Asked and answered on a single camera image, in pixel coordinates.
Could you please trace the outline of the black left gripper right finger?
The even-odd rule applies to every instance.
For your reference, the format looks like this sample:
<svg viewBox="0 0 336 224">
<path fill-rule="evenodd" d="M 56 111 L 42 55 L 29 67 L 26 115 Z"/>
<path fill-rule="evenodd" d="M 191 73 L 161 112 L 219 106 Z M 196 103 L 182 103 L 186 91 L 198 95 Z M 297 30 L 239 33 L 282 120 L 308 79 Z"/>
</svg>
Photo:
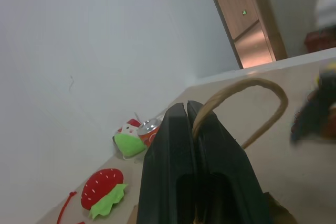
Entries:
<svg viewBox="0 0 336 224">
<path fill-rule="evenodd" d="M 214 112 L 187 143 L 193 169 L 187 223 L 270 223 L 249 158 Z"/>
</svg>

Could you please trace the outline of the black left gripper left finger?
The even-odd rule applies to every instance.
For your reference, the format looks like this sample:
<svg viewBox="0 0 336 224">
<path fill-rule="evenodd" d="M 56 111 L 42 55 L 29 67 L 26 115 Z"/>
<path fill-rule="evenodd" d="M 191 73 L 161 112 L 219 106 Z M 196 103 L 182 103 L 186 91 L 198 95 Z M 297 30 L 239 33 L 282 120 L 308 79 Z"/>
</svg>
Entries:
<svg viewBox="0 0 336 224">
<path fill-rule="evenodd" d="M 183 104 L 170 107 L 143 161 L 137 223 L 192 223 L 196 165 Z"/>
</svg>

